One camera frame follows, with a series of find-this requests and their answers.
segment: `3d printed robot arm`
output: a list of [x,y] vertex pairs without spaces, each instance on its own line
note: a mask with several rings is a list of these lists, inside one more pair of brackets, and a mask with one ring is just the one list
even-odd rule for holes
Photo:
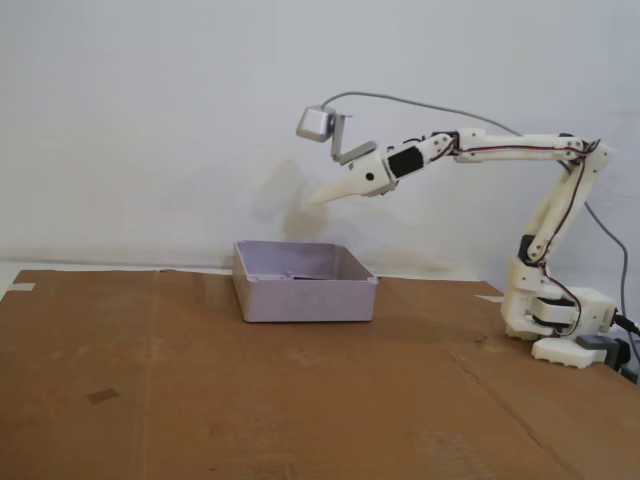
[[328,107],[305,111],[297,134],[318,142],[333,138],[332,156],[350,171],[336,184],[317,192],[320,204],[348,195],[374,196],[395,189],[399,179],[444,156],[457,162],[548,160],[566,162],[567,171],[536,212],[511,259],[509,285],[501,312],[507,334],[534,344],[536,358],[585,367],[604,361],[606,352],[576,343],[579,336],[606,332],[615,313],[613,302],[588,288],[566,288],[550,277],[547,261],[586,202],[594,181],[608,161],[599,141],[570,135],[487,135],[481,129],[439,132],[381,152],[367,142],[340,153],[345,116]]

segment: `plastic container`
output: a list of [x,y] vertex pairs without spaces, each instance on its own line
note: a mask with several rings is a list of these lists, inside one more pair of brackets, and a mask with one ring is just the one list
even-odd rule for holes
[[378,279],[330,243],[242,241],[233,283],[247,322],[368,322]]

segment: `brown cardboard surface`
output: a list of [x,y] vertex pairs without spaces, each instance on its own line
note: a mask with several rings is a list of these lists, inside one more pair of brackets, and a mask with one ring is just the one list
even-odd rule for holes
[[226,276],[17,282],[0,479],[640,477],[640,392],[534,361],[484,283],[383,279],[370,324],[265,325]]

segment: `white backdrop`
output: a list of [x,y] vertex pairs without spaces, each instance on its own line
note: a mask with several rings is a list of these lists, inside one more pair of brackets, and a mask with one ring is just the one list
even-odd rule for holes
[[[222,266],[235,240],[331,241],[379,270],[503,286],[560,168],[442,161],[383,198],[306,207],[344,172],[294,135],[299,116],[349,89],[602,137],[618,152],[591,204],[640,258],[639,21],[635,0],[3,0],[0,258]],[[336,106],[355,116],[345,147],[483,126]],[[617,298],[619,251],[586,212],[553,265]]]

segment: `gray cable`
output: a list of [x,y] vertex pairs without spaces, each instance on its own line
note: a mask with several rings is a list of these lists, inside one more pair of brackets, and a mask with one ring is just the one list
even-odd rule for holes
[[408,103],[409,105],[416,105],[418,107],[430,108],[432,110],[440,110],[441,112],[457,113],[458,115],[465,115],[467,117],[476,118],[478,120],[482,120],[483,122],[490,123],[492,125],[495,125],[496,127],[506,130],[509,133],[513,133],[514,135],[520,135],[518,132],[516,132],[515,130],[511,130],[506,125],[496,122],[495,120],[491,120],[490,118],[483,117],[481,115],[476,115],[475,113],[465,112],[464,110],[456,110],[455,108],[440,107],[438,105],[432,105],[430,103],[414,102],[413,100],[407,100],[406,98],[394,97],[393,95],[384,95],[382,93],[368,93],[368,92],[357,92],[357,91],[344,92],[338,95],[334,95],[328,100],[325,100],[322,106],[326,107],[329,103],[333,102],[334,100],[337,100],[338,98],[346,97],[349,95],[357,95],[360,97],[386,98],[387,100],[393,100],[395,102],[400,102],[400,103]]
[[[416,102],[414,100],[407,100],[405,98],[395,97],[393,95],[385,95],[385,94],[382,94],[382,93],[370,93],[370,92],[360,92],[360,91],[343,92],[343,93],[339,93],[338,95],[334,95],[333,97],[329,98],[328,100],[325,100],[323,102],[322,106],[326,107],[329,103],[333,102],[334,100],[337,100],[338,98],[342,98],[342,97],[347,97],[347,96],[350,96],[350,95],[357,95],[357,96],[360,96],[360,97],[385,98],[387,100],[393,100],[395,102],[400,102],[400,103],[408,103],[409,105],[416,105],[418,107],[430,108],[432,110],[439,110],[441,112],[456,113],[458,115],[464,115],[466,117],[471,117],[471,118],[475,118],[477,120],[482,120],[483,122],[490,123],[492,125],[495,125],[498,128],[506,130],[509,133],[512,133],[512,134],[517,135],[519,137],[522,136],[521,133],[518,133],[515,130],[512,130],[511,128],[507,127],[506,125],[503,125],[500,122],[496,122],[495,120],[491,120],[490,118],[483,117],[481,115],[476,115],[475,113],[465,112],[464,110],[457,110],[455,108],[440,107],[438,105],[433,105],[433,104],[430,104],[430,103]],[[559,162],[559,163],[565,169],[568,168],[564,163],[562,163],[562,162]],[[613,233],[611,233],[611,231],[607,227],[605,227],[604,223],[602,223],[602,221],[598,218],[598,216],[595,214],[595,212],[591,208],[591,205],[589,205],[587,202],[585,202],[585,207],[587,207],[587,211],[591,214],[591,217],[593,217],[593,219],[596,221],[596,223],[602,229],[602,231],[604,233],[606,233],[611,238],[611,240],[616,242],[618,244],[618,246],[620,246],[620,248],[622,249],[623,262],[622,262],[622,277],[620,279],[620,309],[622,311],[622,315],[626,317],[627,316],[627,306],[626,306],[625,293],[624,292],[625,292],[625,284],[626,284],[626,281],[627,281],[627,268],[629,266],[629,252],[627,251],[627,247],[625,247],[624,243],[622,243],[622,241],[618,237],[616,237]],[[638,363],[640,364],[640,354],[638,353],[638,349],[637,349],[636,343],[635,343],[635,341],[633,339],[633,335],[631,334],[631,332],[627,332],[627,334],[629,335],[629,343],[631,343],[631,348],[633,349],[633,353],[635,353],[636,359],[638,360]]]

